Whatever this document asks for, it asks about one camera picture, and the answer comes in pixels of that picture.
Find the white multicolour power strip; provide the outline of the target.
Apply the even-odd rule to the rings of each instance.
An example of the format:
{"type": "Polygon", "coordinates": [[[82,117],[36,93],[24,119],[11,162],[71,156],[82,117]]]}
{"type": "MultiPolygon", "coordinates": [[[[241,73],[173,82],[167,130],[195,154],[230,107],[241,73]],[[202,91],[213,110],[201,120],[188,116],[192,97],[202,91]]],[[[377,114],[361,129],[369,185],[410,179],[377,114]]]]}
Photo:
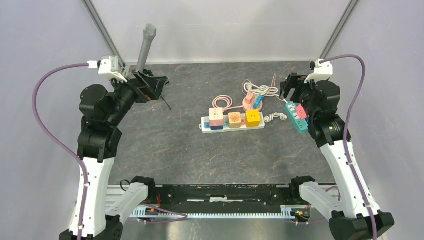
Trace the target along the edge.
{"type": "Polygon", "coordinates": [[[246,114],[241,113],[241,122],[240,124],[236,123],[230,126],[230,118],[229,115],[223,116],[223,125],[220,126],[211,126],[210,118],[208,116],[204,116],[201,118],[201,122],[198,125],[198,128],[201,130],[203,134],[214,134],[214,133],[227,133],[227,132],[238,132],[238,131],[249,131],[249,130],[260,130],[264,129],[266,123],[264,121],[264,116],[260,112],[259,113],[259,123],[255,123],[254,125],[248,126],[246,121],[246,114]]]}

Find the blue cube socket adapter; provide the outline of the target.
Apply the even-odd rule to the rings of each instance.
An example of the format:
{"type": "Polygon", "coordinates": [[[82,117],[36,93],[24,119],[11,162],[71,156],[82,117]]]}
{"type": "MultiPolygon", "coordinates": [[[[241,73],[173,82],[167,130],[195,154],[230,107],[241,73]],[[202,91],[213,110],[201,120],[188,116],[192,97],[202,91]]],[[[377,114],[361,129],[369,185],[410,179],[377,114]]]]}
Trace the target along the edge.
{"type": "Polygon", "coordinates": [[[209,127],[209,129],[210,129],[211,131],[220,131],[220,130],[223,130],[223,129],[224,129],[224,126],[223,126],[223,125],[210,126],[210,127],[209,127]]]}

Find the yellow cube socket adapter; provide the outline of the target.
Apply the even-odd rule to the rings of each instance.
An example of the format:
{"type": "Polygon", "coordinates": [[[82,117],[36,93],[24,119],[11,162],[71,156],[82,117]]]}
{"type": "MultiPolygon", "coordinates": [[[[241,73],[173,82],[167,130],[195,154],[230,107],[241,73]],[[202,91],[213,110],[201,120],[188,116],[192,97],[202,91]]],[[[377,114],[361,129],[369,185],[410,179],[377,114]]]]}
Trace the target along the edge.
{"type": "Polygon", "coordinates": [[[258,127],[261,123],[261,115],[259,110],[247,110],[245,112],[245,125],[248,128],[258,127]]]}

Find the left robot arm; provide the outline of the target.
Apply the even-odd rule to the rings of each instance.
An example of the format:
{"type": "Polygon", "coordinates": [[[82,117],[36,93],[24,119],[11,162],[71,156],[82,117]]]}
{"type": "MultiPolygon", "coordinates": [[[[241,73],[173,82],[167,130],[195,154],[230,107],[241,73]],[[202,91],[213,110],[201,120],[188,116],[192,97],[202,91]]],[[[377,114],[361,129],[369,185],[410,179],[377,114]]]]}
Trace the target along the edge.
{"type": "Polygon", "coordinates": [[[122,132],[119,124],[134,104],[161,98],[169,83],[166,76],[154,76],[150,70],[133,71],[124,83],[112,81],[113,91],[103,85],[86,87],[80,95],[81,132],[77,139],[77,156],[86,171],[80,172],[78,192],[88,189],[86,199],[78,196],[69,228],[61,240],[119,240],[126,220],[136,207],[157,199],[153,178],[136,176],[128,190],[110,207],[106,206],[112,167],[122,132]]]}

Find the pink cube socket adapter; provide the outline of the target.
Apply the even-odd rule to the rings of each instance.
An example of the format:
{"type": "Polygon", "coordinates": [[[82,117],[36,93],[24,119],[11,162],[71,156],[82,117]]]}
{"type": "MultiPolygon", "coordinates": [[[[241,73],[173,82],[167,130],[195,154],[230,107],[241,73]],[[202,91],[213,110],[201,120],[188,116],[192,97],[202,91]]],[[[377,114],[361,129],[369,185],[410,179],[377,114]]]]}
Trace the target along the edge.
{"type": "Polygon", "coordinates": [[[218,127],[224,125],[224,111],[221,107],[213,107],[209,109],[209,125],[218,127]]]}

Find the beige cube socket adapter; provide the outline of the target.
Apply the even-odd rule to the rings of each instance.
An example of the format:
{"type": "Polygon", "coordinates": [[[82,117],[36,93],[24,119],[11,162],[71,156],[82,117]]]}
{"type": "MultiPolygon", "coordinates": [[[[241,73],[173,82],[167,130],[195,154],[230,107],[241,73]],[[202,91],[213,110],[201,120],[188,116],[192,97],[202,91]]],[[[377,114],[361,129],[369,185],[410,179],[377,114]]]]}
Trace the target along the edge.
{"type": "Polygon", "coordinates": [[[230,129],[240,128],[242,126],[242,116],[240,112],[230,112],[228,114],[228,127],[230,129]]]}

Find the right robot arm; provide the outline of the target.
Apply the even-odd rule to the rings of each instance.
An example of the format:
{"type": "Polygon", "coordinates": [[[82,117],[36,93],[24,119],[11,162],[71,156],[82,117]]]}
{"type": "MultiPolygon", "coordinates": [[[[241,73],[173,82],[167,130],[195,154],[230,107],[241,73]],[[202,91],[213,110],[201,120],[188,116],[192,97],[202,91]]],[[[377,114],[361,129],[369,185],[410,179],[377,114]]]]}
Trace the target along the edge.
{"type": "Polygon", "coordinates": [[[280,96],[290,100],[285,106],[289,114],[295,107],[304,109],[308,133],[329,164],[340,196],[331,196],[311,176],[301,176],[291,180],[289,199],[311,204],[328,221],[336,240],[378,239],[395,220],[374,200],[358,166],[347,124],[337,113],[339,86],[291,73],[280,88],[280,96]]]}

